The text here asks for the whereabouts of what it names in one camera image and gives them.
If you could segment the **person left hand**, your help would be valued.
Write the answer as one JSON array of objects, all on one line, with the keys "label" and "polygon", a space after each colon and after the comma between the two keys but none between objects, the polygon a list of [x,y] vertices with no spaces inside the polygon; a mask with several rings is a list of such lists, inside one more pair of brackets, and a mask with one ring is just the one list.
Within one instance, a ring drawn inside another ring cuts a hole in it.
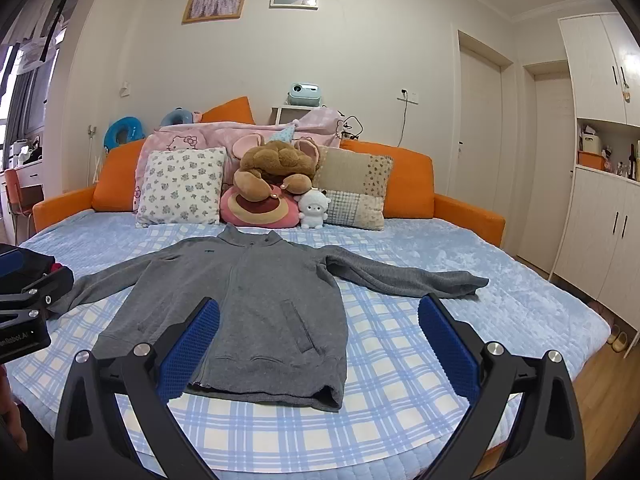
[{"label": "person left hand", "polygon": [[13,442],[22,452],[26,452],[28,450],[26,432],[22,427],[21,413],[13,400],[11,386],[4,366],[0,370],[0,414],[2,420],[6,423],[6,428],[8,428]]}]

